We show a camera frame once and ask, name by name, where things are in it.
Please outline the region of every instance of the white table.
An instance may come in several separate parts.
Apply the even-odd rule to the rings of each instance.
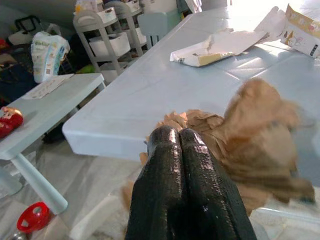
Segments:
[[[12,161],[54,214],[63,212],[68,202],[21,152],[70,113],[95,88],[104,89],[103,81],[104,78],[100,73],[74,75],[41,99],[19,98],[9,105],[22,112],[24,123],[0,140],[0,160]],[[10,194],[16,193],[22,187],[1,168],[0,184]]]
[[[65,123],[63,132],[72,150],[138,161],[139,153],[146,151],[145,136],[165,114],[202,109],[223,115],[241,84],[255,76],[319,122],[320,62],[280,42],[257,45],[246,54],[201,68],[169,62],[172,51],[199,43],[217,30],[253,30],[276,5],[256,2],[250,8],[225,7],[188,16]],[[271,4],[258,7],[266,2]],[[304,2],[293,4],[293,9],[313,18],[320,16],[319,1]],[[283,1],[280,7],[286,10],[287,3]],[[318,130],[319,125],[297,136],[300,172],[316,186],[320,186]]]

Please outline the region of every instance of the crumpled brown paper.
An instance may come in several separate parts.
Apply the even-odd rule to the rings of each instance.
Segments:
[[[201,110],[172,112],[156,127],[191,128],[237,184],[248,215],[271,196],[315,200],[312,184],[293,176],[297,151],[290,130],[299,126],[298,107],[281,99],[265,81],[247,81],[229,103],[224,118]],[[140,155],[141,164],[148,156]]]

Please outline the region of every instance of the red toy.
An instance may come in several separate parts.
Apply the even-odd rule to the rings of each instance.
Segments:
[[[24,117],[18,109],[4,106],[1,110],[4,115],[0,117],[0,139],[9,135],[24,122]]]
[[[16,228],[23,233],[32,233],[43,229],[52,218],[49,208],[44,202],[29,206],[19,217]]]

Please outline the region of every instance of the floor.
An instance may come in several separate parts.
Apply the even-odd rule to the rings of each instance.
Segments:
[[[68,200],[67,210],[50,224],[29,236],[31,240],[123,240],[128,212],[124,209],[120,188],[134,180],[139,162],[105,157],[76,155],[66,141],[51,145],[35,142],[25,152],[27,158]],[[0,165],[24,182],[11,164]],[[16,231],[20,214],[40,201],[32,188],[14,196],[0,189],[0,239]],[[270,200],[250,217],[259,240],[319,240],[320,189],[316,205],[292,201],[289,206]]]

